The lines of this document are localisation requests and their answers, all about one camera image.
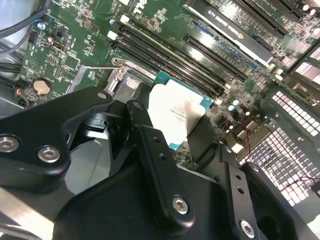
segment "metal arm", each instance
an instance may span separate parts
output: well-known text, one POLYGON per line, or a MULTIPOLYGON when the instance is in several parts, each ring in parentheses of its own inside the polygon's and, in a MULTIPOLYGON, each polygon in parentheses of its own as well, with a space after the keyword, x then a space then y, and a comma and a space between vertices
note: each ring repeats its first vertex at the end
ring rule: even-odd
POLYGON ((240 168, 205 117, 188 141, 210 178, 177 168, 144 104, 113 101, 95 87, 1 120, 0 133, 0 185, 35 196, 59 189, 70 152, 110 141, 110 177, 57 207, 54 240, 316 239, 257 166, 240 168))

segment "perforated metal panel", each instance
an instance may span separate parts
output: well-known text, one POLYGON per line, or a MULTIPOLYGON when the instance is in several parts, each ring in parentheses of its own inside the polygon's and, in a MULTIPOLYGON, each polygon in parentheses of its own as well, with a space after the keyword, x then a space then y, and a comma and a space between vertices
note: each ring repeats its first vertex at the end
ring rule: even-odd
POLYGON ((293 206, 309 196, 320 171, 281 129, 251 151, 240 163, 257 164, 293 206))

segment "ventilation grille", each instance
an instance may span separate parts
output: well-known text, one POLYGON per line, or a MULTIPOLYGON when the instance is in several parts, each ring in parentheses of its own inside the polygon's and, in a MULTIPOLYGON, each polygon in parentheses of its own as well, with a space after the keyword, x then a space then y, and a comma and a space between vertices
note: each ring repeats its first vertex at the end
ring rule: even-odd
POLYGON ((313 179, 320 175, 316 166, 281 128, 255 147, 251 157, 246 156, 240 164, 245 162, 258 165, 291 206, 309 196, 313 179))
POLYGON ((320 123, 307 114, 301 107, 295 104, 282 92, 278 91, 272 99, 288 112, 304 129, 313 137, 320 132, 320 123))

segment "motherboard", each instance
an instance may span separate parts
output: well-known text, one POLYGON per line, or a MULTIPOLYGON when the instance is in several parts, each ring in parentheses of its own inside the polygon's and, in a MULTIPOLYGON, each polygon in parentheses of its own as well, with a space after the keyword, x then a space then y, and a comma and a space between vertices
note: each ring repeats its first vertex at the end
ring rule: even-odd
POLYGON ((25 94, 34 106, 89 86, 115 95, 122 80, 152 85, 163 72, 213 100, 206 114, 219 137, 247 141, 263 125, 257 103, 272 86, 307 102, 283 81, 319 44, 320 16, 306 4, 52 0, 29 38, 25 94))

